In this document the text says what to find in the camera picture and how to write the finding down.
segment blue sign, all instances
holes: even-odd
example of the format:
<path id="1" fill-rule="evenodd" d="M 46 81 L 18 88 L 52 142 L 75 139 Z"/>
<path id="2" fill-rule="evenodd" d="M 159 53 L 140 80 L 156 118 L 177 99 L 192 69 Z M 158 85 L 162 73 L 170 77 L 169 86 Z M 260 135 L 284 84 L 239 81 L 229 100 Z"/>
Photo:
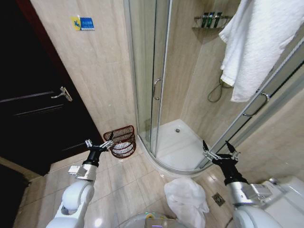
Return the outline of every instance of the blue sign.
<path id="1" fill-rule="evenodd" d="M 81 30 L 95 30 L 92 18 L 80 18 Z"/>

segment shower enclosure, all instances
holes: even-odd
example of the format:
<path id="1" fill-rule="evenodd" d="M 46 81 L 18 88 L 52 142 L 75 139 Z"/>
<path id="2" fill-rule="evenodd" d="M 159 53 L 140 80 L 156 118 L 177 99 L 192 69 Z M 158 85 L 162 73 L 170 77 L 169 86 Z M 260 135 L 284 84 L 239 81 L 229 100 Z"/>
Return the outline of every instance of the shower enclosure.
<path id="1" fill-rule="evenodd" d="M 303 63 L 303 36 L 297 36 L 250 101 L 230 102 L 232 88 L 219 85 L 221 28 L 198 28 L 195 17 L 233 16 L 239 2 L 124 0 L 137 134 L 151 159 L 172 173 L 195 175 L 209 166 L 202 140 L 215 153 L 227 152 L 225 140 L 240 144 L 283 102 L 270 98 Z M 285 86 L 284 99 L 297 86 L 297 80 Z"/>

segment toilet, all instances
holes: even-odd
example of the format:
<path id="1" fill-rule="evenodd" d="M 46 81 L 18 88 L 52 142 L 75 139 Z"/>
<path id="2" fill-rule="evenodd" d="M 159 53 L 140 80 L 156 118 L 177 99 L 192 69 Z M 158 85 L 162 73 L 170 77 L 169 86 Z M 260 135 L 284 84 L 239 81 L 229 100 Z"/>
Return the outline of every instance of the toilet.
<path id="1" fill-rule="evenodd" d="M 304 227 L 304 182 L 294 176 L 263 182 L 272 195 L 263 200 L 261 209 L 283 228 Z"/>

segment wall sign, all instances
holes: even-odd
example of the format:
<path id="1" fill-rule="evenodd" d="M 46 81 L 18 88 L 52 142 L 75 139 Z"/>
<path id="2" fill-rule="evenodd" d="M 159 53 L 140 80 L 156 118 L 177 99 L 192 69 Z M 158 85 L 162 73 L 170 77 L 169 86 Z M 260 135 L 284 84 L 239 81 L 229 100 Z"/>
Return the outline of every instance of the wall sign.
<path id="1" fill-rule="evenodd" d="M 92 18 L 71 17 L 76 31 L 95 30 Z"/>

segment toiletry bottle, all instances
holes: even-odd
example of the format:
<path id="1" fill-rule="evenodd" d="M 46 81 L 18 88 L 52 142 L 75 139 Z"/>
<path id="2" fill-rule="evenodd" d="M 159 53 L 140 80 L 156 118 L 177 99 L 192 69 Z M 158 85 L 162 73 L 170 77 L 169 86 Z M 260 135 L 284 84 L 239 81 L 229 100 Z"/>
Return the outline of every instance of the toiletry bottle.
<path id="1" fill-rule="evenodd" d="M 218 12 L 216 17 L 215 17 L 215 23 L 214 23 L 214 28 L 216 28 L 218 26 L 218 22 L 220 19 L 220 16 L 222 15 L 222 12 Z"/>
<path id="2" fill-rule="evenodd" d="M 210 28 L 210 26 L 211 26 L 212 19 L 213 19 L 213 15 L 214 15 L 214 12 L 211 12 L 211 13 L 209 14 L 208 22 L 207 22 L 207 27 L 208 27 L 208 28 Z"/>
<path id="3" fill-rule="evenodd" d="M 202 23 L 201 23 L 202 28 L 205 27 L 205 25 L 206 25 L 208 14 L 209 13 L 204 13 L 204 15 L 202 16 Z"/>

